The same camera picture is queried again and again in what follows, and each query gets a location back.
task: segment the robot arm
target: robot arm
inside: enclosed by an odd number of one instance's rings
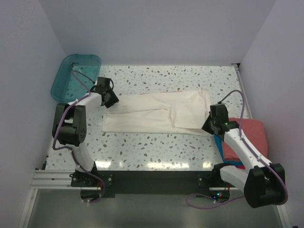
[[[86,115],[97,107],[104,105],[108,108],[119,101],[110,87],[110,82],[112,80],[109,78],[99,77],[96,85],[93,87],[95,90],[91,89],[91,92],[85,95],[87,98],[80,100],[68,110],[58,133],[57,139],[59,142],[72,148],[74,159],[89,172],[95,167],[95,163],[90,157],[84,143],[86,138]],[[57,105],[53,123],[53,137],[55,137],[63,113],[73,103],[59,103]],[[84,172],[77,164],[76,170]]]
[[[223,180],[243,191],[247,202],[253,208],[284,201],[284,186],[266,166],[271,167],[283,182],[284,168],[280,164],[272,164],[264,157],[242,130],[240,135],[238,123],[229,121],[224,104],[210,106],[210,115],[202,129],[218,135],[233,149],[245,166],[245,170],[241,170],[229,163],[217,164],[212,170],[212,179]]]

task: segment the cable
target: cable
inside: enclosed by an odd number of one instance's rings
[[[84,73],[82,73],[82,72],[80,72],[80,71],[77,71],[77,70],[72,70],[71,72],[72,72],[73,75],[74,75],[74,72],[75,72],[75,73],[78,73],[78,74],[81,74],[81,75],[85,76],[87,79],[89,79],[93,84],[95,84],[95,81],[93,81],[90,77],[88,77],[88,76],[85,75]]]
[[[74,102],[73,102],[71,105],[69,105],[69,106],[66,108],[66,110],[63,112],[62,117],[61,117],[61,119],[60,119],[60,121],[59,121],[57,130],[56,130],[55,136],[54,136],[52,148],[53,148],[54,151],[58,151],[58,150],[62,150],[62,149],[68,149],[68,150],[70,150],[70,151],[71,151],[72,158],[73,158],[74,162],[76,163],[76,165],[78,165],[86,174],[88,174],[89,176],[91,176],[91,177],[97,179],[99,182],[102,183],[102,185],[103,185],[103,190],[102,190],[102,194],[100,195],[100,197],[97,198],[97,199],[94,199],[94,200],[90,200],[90,201],[89,201],[89,203],[94,203],[94,202],[99,201],[99,200],[104,196],[104,193],[105,193],[105,182],[104,182],[101,178],[99,178],[99,177],[97,177],[97,176],[91,174],[88,170],[86,170],[86,169],[77,161],[77,158],[75,157],[74,150],[73,150],[72,147],[70,147],[70,146],[61,146],[61,147],[56,148],[56,141],[57,141],[57,139],[58,139],[58,135],[59,135],[59,132],[60,132],[60,128],[61,128],[61,126],[62,126],[62,124],[63,124],[63,122],[64,122],[64,119],[65,119],[65,117],[66,117],[68,111],[69,111],[73,106],[75,106],[78,102],[80,102],[80,101],[86,99],[86,98],[89,97],[90,94],[91,94],[90,89],[89,89],[89,88],[88,88],[88,87],[87,87],[87,86],[86,86],[86,85],[85,85],[85,84],[84,84],[84,83],[83,83],[83,82],[74,74],[73,71],[72,71],[72,74],[73,74],[73,76],[77,79],[77,81],[80,82],[80,83],[87,89],[88,94],[86,94],[85,96],[81,97],[80,99],[74,101]]]
[[[207,196],[207,195],[204,195],[204,194],[200,194],[200,193],[193,193],[193,194],[190,194],[186,197],[186,203],[188,204],[188,206],[192,207],[192,208],[196,208],[196,209],[202,209],[202,210],[208,210],[208,209],[214,209],[214,208],[218,208],[220,206],[223,206],[227,203],[230,203],[232,201],[235,201],[235,200],[238,200],[238,199],[241,199],[241,198],[244,198],[245,196],[238,196],[238,197],[234,197],[232,199],[228,199],[227,201],[225,202],[222,202],[222,203],[218,203],[217,205],[214,205],[214,206],[211,206],[211,207],[201,207],[201,206],[196,206],[192,203],[189,202],[189,198],[192,197],[192,196],[203,196],[205,198],[208,198],[210,200],[214,200],[213,198],[211,198],[210,196]]]
[[[284,184],[284,182],[283,182],[283,180],[280,178],[280,176],[266,163],[266,162],[264,162],[263,160],[261,160],[261,159],[259,159],[258,158],[258,155],[255,153],[255,151],[250,147],[250,145],[246,142],[246,140],[242,137],[242,124],[243,124],[243,115],[244,115],[244,110],[245,110],[245,102],[246,102],[246,99],[245,99],[245,96],[244,96],[244,94],[240,91],[240,90],[233,90],[233,91],[231,91],[230,93],[228,93],[219,103],[221,103],[221,102],[223,102],[230,94],[232,94],[232,93],[234,93],[234,92],[238,92],[238,93],[240,93],[241,94],[241,96],[242,96],[242,111],[241,111],[241,116],[240,116],[240,121],[239,121],[239,135],[240,135],[240,137],[241,137],[241,139],[242,139],[242,141],[243,141],[243,143],[246,145],[246,147],[251,151],[251,153],[263,164],[263,165],[265,165],[265,167],[267,167],[274,175],[275,175],[275,177],[279,180],[279,182],[280,182],[280,184],[282,185],[282,187],[283,187],[283,189],[284,189],[284,194],[285,194],[285,198],[284,198],[284,200],[280,203],[280,204],[278,204],[278,205],[283,205],[284,203],[286,203],[287,202],[287,200],[288,200],[288,192],[287,192],[287,188],[286,188],[286,186],[285,186],[285,184]],[[210,200],[213,200],[211,197],[209,197],[209,196],[206,196],[206,195],[203,195],[203,194],[200,194],[200,193],[193,193],[193,194],[190,194],[190,195],[188,195],[187,197],[186,197],[186,203],[187,203],[187,205],[188,206],[190,206],[190,207],[193,207],[193,208],[197,208],[197,209],[213,209],[213,208],[218,208],[218,207],[220,207],[220,206],[222,206],[222,205],[225,205],[225,204],[227,204],[227,203],[229,203],[229,202],[232,202],[232,201],[234,201],[234,200],[237,200],[237,199],[240,199],[240,198],[243,198],[243,197],[245,197],[245,196],[239,196],[239,197],[235,197],[235,198],[232,198],[232,199],[229,199],[229,200],[227,200],[227,201],[225,201],[225,202],[222,202],[222,203],[220,203],[220,204],[218,204],[218,205],[216,205],[216,206],[213,206],[213,207],[201,207],[201,206],[196,206],[196,205],[194,205],[194,204],[192,204],[192,203],[190,203],[189,202],[189,198],[190,197],[192,197],[192,196],[203,196],[203,197],[206,197],[206,198],[208,198],[208,199],[210,199]]]
[[[112,79],[110,79],[110,82],[112,82],[112,90],[114,89],[114,82],[112,81]]]

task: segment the folded cloth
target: folded cloth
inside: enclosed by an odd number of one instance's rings
[[[196,91],[123,95],[105,110],[102,131],[181,133],[211,136],[201,128],[210,110],[210,95]]]
[[[239,123],[239,119],[237,118],[229,118],[229,121],[237,121]],[[243,119],[242,129],[246,137],[257,148],[257,150],[267,158],[268,145],[263,122],[253,119]],[[230,146],[223,142],[222,147],[224,159],[226,161],[240,162],[240,159]]]

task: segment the white pants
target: white pants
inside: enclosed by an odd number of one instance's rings
[[[123,95],[105,111],[102,131],[211,136],[201,129],[209,111],[210,95],[204,89]]]

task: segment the blue cloth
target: blue cloth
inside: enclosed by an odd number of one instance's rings
[[[227,161],[227,160],[224,160],[222,140],[217,135],[214,135],[214,140],[215,140],[215,144],[217,145],[218,151],[219,151],[220,156],[222,157],[224,163],[230,162],[231,164],[233,164],[235,166],[243,165],[243,163],[241,161],[238,162],[238,161]]]

